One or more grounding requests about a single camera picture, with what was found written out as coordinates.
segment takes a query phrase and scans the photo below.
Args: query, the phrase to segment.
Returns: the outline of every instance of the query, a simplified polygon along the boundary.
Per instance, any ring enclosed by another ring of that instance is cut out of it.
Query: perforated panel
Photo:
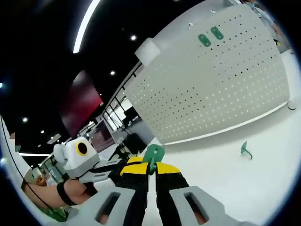
[[[223,39],[211,32],[215,26]],[[263,115],[289,100],[289,87],[275,42],[242,4],[194,25],[134,79],[126,95],[157,139],[170,143]]]

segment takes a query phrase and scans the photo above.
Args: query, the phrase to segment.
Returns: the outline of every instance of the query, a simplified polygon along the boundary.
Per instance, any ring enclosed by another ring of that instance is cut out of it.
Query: green clip
[[[198,36],[198,39],[204,44],[204,46],[206,46],[206,47],[211,46],[211,42],[204,34],[200,34]]]
[[[223,34],[217,27],[212,27],[210,30],[218,40],[222,40],[224,38]]]
[[[161,162],[164,157],[165,151],[164,148],[160,145],[150,145],[143,157],[142,163],[148,162],[150,164],[149,174],[153,175],[156,171],[156,163]]]
[[[246,149],[246,142],[243,143],[240,149],[241,154],[243,154],[244,152],[247,152],[251,156],[251,159],[253,158],[252,154]]]

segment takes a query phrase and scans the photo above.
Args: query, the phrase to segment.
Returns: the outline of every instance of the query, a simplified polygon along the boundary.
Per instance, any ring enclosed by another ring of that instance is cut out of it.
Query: ceiling
[[[135,51],[177,16],[201,0],[101,0],[87,26],[79,53],[73,46],[90,0],[18,0],[2,13],[4,27],[0,67],[0,112],[23,153],[51,153],[47,141],[59,133],[69,138],[58,107],[81,70],[92,78],[104,105],[139,61]],[[26,157],[30,165],[45,157]]]

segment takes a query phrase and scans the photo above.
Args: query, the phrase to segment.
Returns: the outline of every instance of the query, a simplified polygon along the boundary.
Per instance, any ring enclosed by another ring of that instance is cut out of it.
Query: recessed light
[[[136,35],[132,35],[132,36],[131,36],[131,40],[132,40],[132,41],[135,41],[136,39],[137,39],[137,36],[136,36]]]

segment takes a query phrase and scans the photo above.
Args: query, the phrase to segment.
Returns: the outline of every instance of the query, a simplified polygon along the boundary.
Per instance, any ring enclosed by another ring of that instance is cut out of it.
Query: black strap
[[[65,183],[66,181],[57,184],[56,186],[57,192],[64,203],[66,203],[68,206],[75,206],[76,204],[69,198],[69,196],[65,192],[64,189]]]

